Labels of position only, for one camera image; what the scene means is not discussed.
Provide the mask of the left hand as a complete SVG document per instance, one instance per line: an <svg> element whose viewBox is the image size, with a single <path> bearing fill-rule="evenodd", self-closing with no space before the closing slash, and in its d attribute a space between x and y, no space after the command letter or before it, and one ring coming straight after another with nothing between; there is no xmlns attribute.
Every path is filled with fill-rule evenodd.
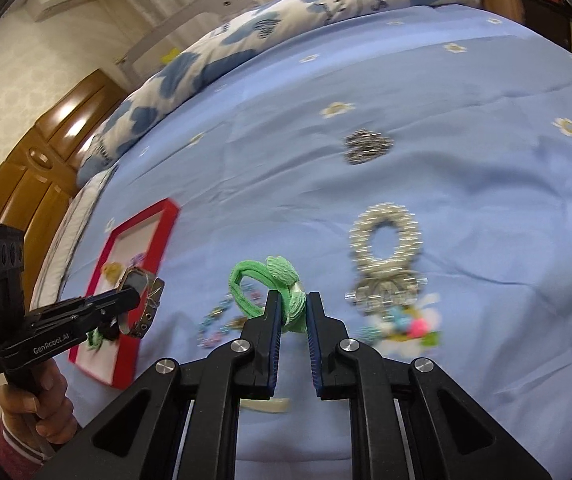
<svg viewBox="0 0 572 480"><path fill-rule="evenodd" d="M37 450L40 440L52 445L70 441L78 431L67 381L54 360L32 370L36 393L12 385L0 386L0 407L8 430L23 444Z"/></svg>

